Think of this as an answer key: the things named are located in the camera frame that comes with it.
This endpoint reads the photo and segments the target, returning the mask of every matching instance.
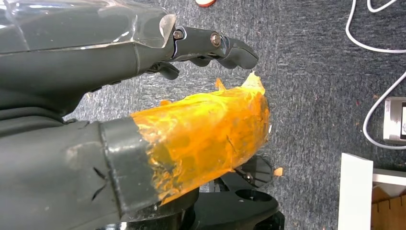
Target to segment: gray carpet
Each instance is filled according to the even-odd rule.
[[[264,190],[278,199],[286,228],[336,229],[340,155],[374,160],[375,167],[406,169],[406,152],[374,147],[361,132],[364,117],[404,71],[406,55],[363,50],[345,35],[351,0],[218,0],[208,9],[193,0],[150,0],[178,15],[178,25],[216,29],[252,45],[260,56],[271,104],[272,137],[259,154],[284,176]],[[384,1],[373,0],[373,5]],[[372,14],[358,0],[351,31],[371,46],[406,48],[406,1]],[[163,99],[214,90],[216,77],[226,87],[240,85],[248,70],[218,63],[199,68],[177,63],[180,77],[168,81],[143,75],[85,96],[69,117],[108,120],[157,106]],[[405,83],[392,95],[405,96]],[[382,138],[383,106],[371,122]]]

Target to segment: black plastic part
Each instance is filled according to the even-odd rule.
[[[159,72],[168,80],[175,80],[179,76],[179,69],[174,67],[170,63],[161,62],[158,64],[153,65],[147,73],[157,73]]]
[[[64,116],[82,96],[138,73],[134,44],[0,56],[0,110],[42,107]]]
[[[59,121],[42,116],[18,117],[0,121],[0,138],[37,129],[60,127]]]
[[[222,37],[222,45],[226,47],[226,53],[223,58],[217,61],[228,69],[233,69],[236,66],[240,66],[243,69],[252,69],[258,63],[258,56],[254,50],[244,42]]]
[[[120,220],[111,184],[94,170],[108,175],[99,123],[8,135],[0,146],[0,229],[88,230]]]
[[[272,196],[256,191],[238,174],[227,173],[221,180],[229,191],[200,193],[192,229],[262,230],[255,226],[278,212],[278,202]]]
[[[58,114],[39,107],[26,107],[26,108],[13,108],[0,110],[0,121],[24,116],[42,116],[51,118],[61,123],[63,122],[63,119]]]
[[[159,201],[151,185],[154,171],[148,163],[149,143],[130,117],[103,123],[102,138],[122,220],[131,221],[133,212]]]
[[[176,27],[182,31],[183,38],[175,40],[175,52],[171,61],[190,60],[193,64],[205,67],[210,60],[217,60],[228,69],[240,66],[252,69],[258,62],[258,56],[244,42],[220,36],[220,46],[216,47],[211,42],[214,31],[190,27]]]
[[[202,30],[191,27],[176,27],[182,31],[183,38],[175,40],[175,52],[172,61],[184,61],[213,53],[218,49],[210,38],[213,30]]]

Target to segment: orange plastic wrap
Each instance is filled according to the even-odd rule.
[[[269,109],[259,77],[131,114],[151,143],[151,184],[165,204],[245,163],[266,142]]]

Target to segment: prosthetic hand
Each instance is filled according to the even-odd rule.
[[[228,155],[223,160],[230,161],[228,167],[252,156],[268,130],[269,111],[258,81],[254,81],[258,88],[251,82],[209,95],[210,100],[199,98],[168,107],[180,115],[189,113],[187,119],[165,117],[170,114],[165,109],[105,123],[62,119],[87,92],[143,73],[159,72],[175,79],[179,71],[171,62],[187,60],[201,67],[216,60],[226,68],[251,69],[258,57],[239,40],[215,31],[176,27],[174,15],[140,3],[0,2],[0,228],[94,229],[131,221],[142,218],[139,210],[161,200],[169,202],[226,173],[222,168],[211,176],[189,174],[200,178],[195,182],[186,176],[185,182],[194,181],[188,186],[170,180],[180,173],[176,170],[186,170],[185,163],[193,158],[186,155],[176,161],[170,158],[170,149],[159,145],[191,143],[197,129],[185,124],[191,138],[187,139],[173,131],[180,130],[176,121],[201,124],[194,116],[202,115],[199,109],[207,109],[208,101],[215,98],[206,112],[218,116],[206,118],[213,124],[232,125],[220,139],[207,137],[194,143],[218,144],[217,149],[207,145],[202,152],[223,150],[221,146],[226,145]],[[232,108],[240,107],[247,108],[246,113],[232,113]],[[164,129],[156,129],[155,119]],[[174,126],[166,121],[175,121]],[[151,150],[160,153],[157,158]],[[232,159],[237,153],[242,154],[238,161]],[[221,159],[214,155],[214,162]],[[202,170],[212,172],[210,167]],[[169,209],[178,212],[191,204]]]

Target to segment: white power cord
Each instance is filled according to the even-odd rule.
[[[391,0],[389,1],[387,4],[377,8],[377,9],[373,9],[371,6],[371,0],[367,0],[367,6],[370,12],[372,13],[376,13],[379,12],[383,9],[385,9],[386,7],[392,5],[394,2],[396,2],[397,0]],[[391,54],[402,54],[402,53],[406,53],[406,49],[395,49],[395,50],[390,50],[390,49],[380,49],[380,48],[375,48],[375,47],[371,47],[371,46],[367,46],[359,41],[357,41],[350,33],[350,24],[351,24],[351,20],[352,17],[354,16],[354,12],[355,12],[355,5],[357,3],[357,0],[353,0],[352,1],[352,8],[351,8],[351,12],[350,12],[350,16],[348,17],[348,21],[347,21],[347,25],[345,27],[345,33],[347,34],[348,38],[355,43],[356,45],[364,48],[364,49],[368,49],[371,51],[375,51],[375,52],[381,52],[381,53],[391,53]],[[371,109],[369,110],[367,116],[365,117],[364,120],[364,124],[362,126],[362,131],[364,132],[365,137],[374,145],[384,148],[384,149],[389,149],[389,150],[406,150],[406,146],[390,146],[390,145],[384,145],[381,143],[376,142],[375,140],[373,140],[367,131],[367,126],[368,126],[368,122],[369,119],[371,118],[372,113],[375,111],[376,107],[378,107],[378,105],[388,96],[388,94],[401,82],[403,81],[403,79],[406,78],[406,72],[391,86],[389,87],[389,89],[375,102],[375,104],[371,107]]]

